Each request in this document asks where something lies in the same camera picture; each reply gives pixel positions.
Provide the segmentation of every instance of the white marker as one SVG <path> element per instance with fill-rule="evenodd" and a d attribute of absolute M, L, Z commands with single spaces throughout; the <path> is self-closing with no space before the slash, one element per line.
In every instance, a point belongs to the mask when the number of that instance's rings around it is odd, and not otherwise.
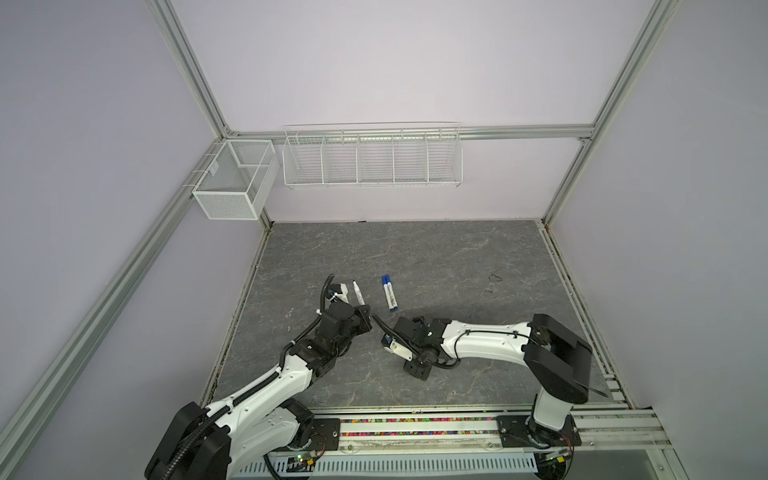
<path fill-rule="evenodd" d="M 395 300 L 395 290 L 392 289 L 392 279 L 389 278 L 389 275 L 386 275 L 386 285 L 387 288 L 389 288 L 389 296 L 392 297 L 392 308 L 394 310 L 397 310 L 397 300 Z"/>
<path fill-rule="evenodd" d="M 362 301 L 362 293 L 360 292 L 360 287 L 357 286 L 357 282 L 355 280 L 352 281 L 352 286 L 355 288 L 355 295 L 357 295 L 357 301 L 360 305 L 365 305 L 366 303 Z"/>
<path fill-rule="evenodd" d="M 386 277 L 382 277 L 382 285 L 384 286 L 384 296 L 386 297 L 386 304 L 389 306 L 389 311 L 394 312 L 395 307 L 392 306 L 392 298 L 389 296 L 389 288 L 386 285 Z"/>

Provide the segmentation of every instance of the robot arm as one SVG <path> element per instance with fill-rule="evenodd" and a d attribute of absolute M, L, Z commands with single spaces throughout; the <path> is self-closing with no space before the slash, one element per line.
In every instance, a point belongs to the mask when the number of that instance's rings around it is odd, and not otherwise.
<path fill-rule="evenodd" d="M 394 329 L 373 318 L 385 330 L 384 347 L 404 358 L 403 369 L 418 379 L 426 380 L 432 367 L 452 369 L 467 357 L 527 366 L 542 386 L 524 437 L 529 445 L 551 446 L 573 405 L 588 400 L 592 349 L 549 315 L 500 326 L 401 317 Z"/>
<path fill-rule="evenodd" d="M 331 304 L 283 348 L 278 365 L 205 409 L 191 402 L 179 410 L 146 478 L 224 480 L 274 449 L 309 446 L 313 414 L 291 397 L 333 368 L 355 336 L 371 330 L 370 307 L 350 306 L 337 293 L 341 286 L 329 290 L 329 283 L 322 301 L 330 298 Z"/>

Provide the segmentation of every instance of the blue marker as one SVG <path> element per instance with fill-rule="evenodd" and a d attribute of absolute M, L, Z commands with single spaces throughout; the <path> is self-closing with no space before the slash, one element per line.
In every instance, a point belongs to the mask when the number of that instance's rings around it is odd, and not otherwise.
<path fill-rule="evenodd" d="M 382 283 L 384 283 L 384 292 L 386 293 L 387 304 L 389 304 L 389 311 L 394 312 L 397 310 L 397 300 L 395 300 L 395 290 L 392 289 L 392 281 L 389 275 L 382 277 Z"/>
<path fill-rule="evenodd" d="M 389 288 L 386 286 L 386 276 L 382 276 L 382 285 L 384 286 L 384 296 L 386 297 L 386 304 L 389 306 L 389 311 L 394 312 L 395 307 L 392 306 L 392 299 L 389 298 Z"/>

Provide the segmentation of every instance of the wire basket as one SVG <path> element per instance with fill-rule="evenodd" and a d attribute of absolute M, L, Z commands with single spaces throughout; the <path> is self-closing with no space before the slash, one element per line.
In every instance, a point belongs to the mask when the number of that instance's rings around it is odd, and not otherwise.
<path fill-rule="evenodd" d="M 211 220 L 258 220 L 279 169 L 272 141 L 227 140 L 192 193 Z"/>
<path fill-rule="evenodd" d="M 288 134 L 283 149 L 291 188 L 458 186 L 462 161 L 458 127 Z"/>

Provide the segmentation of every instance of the work surface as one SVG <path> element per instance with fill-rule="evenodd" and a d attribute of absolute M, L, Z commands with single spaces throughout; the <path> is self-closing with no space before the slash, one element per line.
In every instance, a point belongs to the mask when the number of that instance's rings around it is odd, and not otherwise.
<path fill-rule="evenodd" d="M 329 273 L 352 281 L 390 326 L 399 316 L 470 323 L 528 322 L 547 313 L 584 336 L 535 222 L 276 223 L 220 374 L 216 397 L 277 364 L 281 348 L 315 318 Z M 399 310 L 381 283 L 389 274 Z M 523 366 L 488 359 L 433 369 L 426 382 L 402 370 L 380 344 L 357 336 L 336 366 L 298 396 L 307 407 L 531 403 L 540 386 Z M 607 391 L 593 360 L 591 385 Z M 590 394 L 591 402 L 607 399 Z"/>

